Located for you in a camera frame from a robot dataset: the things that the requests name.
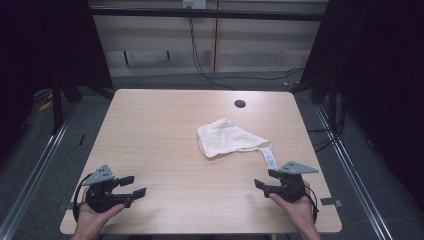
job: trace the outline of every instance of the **table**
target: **table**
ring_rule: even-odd
[[[244,108],[236,100],[246,102]],[[104,164],[134,184],[114,193],[147,187],[144,198],[111,219],[105,234],[289,233],[284,211],[264,198],[253,179],[279,185],[268,176],[259,151],[208,159],[196,130],[221,118],[268,139],[279,166],[289,160],[320,170],[294,97],[285,92],[212,90],[118,90],[104,119],[81,179]],[[338,232],[341,222],[322,172],[303,175],[318,198],[319,232]],[[72,212],[61,231],[75,229]]]

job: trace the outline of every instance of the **person's right hand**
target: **person's right hand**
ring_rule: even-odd
[[[310,186],[308,182],[303,181],[305,186]],[[305,187],[305,191],[309,194],[309,189]],[[275,193],[269,194],[269,197],[289,216],[292,225],[299,231],[303,239],[321,239],[314,223],[312,216],[312,203],[306,196],[303,196],[297,202],[289,203]]]

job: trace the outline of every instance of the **black round hole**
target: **black round hole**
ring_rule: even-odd
[[[236,105],[238,108],[244,108],[246,107],[246,102],[243,100],[237,100],[234,102],[234,105]]]

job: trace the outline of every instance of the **metal bar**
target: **metal bar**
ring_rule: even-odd
[[[330,124],[328,122],[328,116],[322,107],[321,104],[316,106],[316,110],[318,112],[318,115],[320,117],[320,120],[325,128],[329,128]],[[359,198],[359,201],[361,202],[362,207],[365,210],[365,213],[368,216],[368,219],[370,220],[370,223],[372,227],[374,228],[375,233],[377,234],[377,237],[382,240],[390,239],[392,240],[393,237],[390,234],[390,231],[380,213],[378,210],[376,204],[372,200],[371,196],[369,195],[364,183],[362,182],[361,177],[359,176],[358,172],[355,169],[355,166],[350,158],[350,156],[347,154],[347,151],[340,140],[339,137],[337,137],[331,130],[327,131],[328,137],[333,141],[333,147],[336,151],[340,163],[342,164],[344,170],[346,171],[346,174],[352,184],[352,187],[356,193],[356,195]]]
[[[46,148],[44,149],[43,154],[37,162],[34,170],[32,171],[30,177],[28,178],[24,188],[20,192],[15,204],[10,209],[6,218],[4,219],[2,225],[0,226],[0,239],[9,240],[12,239],[15,234],[18,225],[27,210],[32,197],[34,196],[35,190],[38,184],[41,181],[47,167],[49,166],[53,155],[59,146],[60,141],[63,138],[63,135],[66,132],[69,119],[76,109],[76,104],[73,104],[68,116],[63,122],[62,126],[58,129],[56,135],[52,135]]]
[[[287,20],[287,21],[327,21],[347,20],[345,15],[326,15],[320,13],[288,13],[288,12],[255,12],[208,9],[174,9],[174,8],[124,8],[99,7],[91,8],[58,8],[43,7],[49,13],[57,14],[92,14],[105,16],[149,16],[149,17],[191,17],[191,18],[228,18],[257,20]]]

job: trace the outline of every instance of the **human hand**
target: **human hand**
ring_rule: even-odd
[[[305,180],[303,180],[303,182],[305,183],[305,186],[310,186]],[[307,187],[305,187],[305,191],[307,194],[310,194]],[[312,203],[306,196],[303,196],[294,203],[285,201],[275,193],[269,194],[269,198],[284,209],[289,216],[290,222],[299,231],[304,240],[321,239],[315,228],[314,218],[312,215]]]
[[[84,190],[84,194],[81,199],[83,204],[79,207],[77,227],[71,238],[73,240],[97,239],[97,236],[100,234],[100,231],[107,221],[125,208],[124,204],[118,204],[104,213],[98,213],[85,203],[87,190],[88,188]]]

